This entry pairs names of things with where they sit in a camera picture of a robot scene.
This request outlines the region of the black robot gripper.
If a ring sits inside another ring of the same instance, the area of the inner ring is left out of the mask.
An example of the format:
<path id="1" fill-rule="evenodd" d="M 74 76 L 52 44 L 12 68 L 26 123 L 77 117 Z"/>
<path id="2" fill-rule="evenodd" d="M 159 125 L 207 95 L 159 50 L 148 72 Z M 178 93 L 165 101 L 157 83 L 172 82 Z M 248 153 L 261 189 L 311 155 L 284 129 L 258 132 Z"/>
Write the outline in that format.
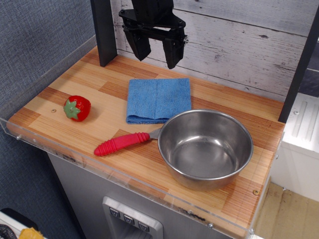
<path id="1" fill-rule="evenodd" d="M 173 14 L 171 0 L 133 0 L 132 9 L 122 9 L 126 39 L 136 56 L 143 61 L 151 52 L 149 38 L 163 40 L 167 67 L 173 69 L 183 58 L 186 23 Z"/>

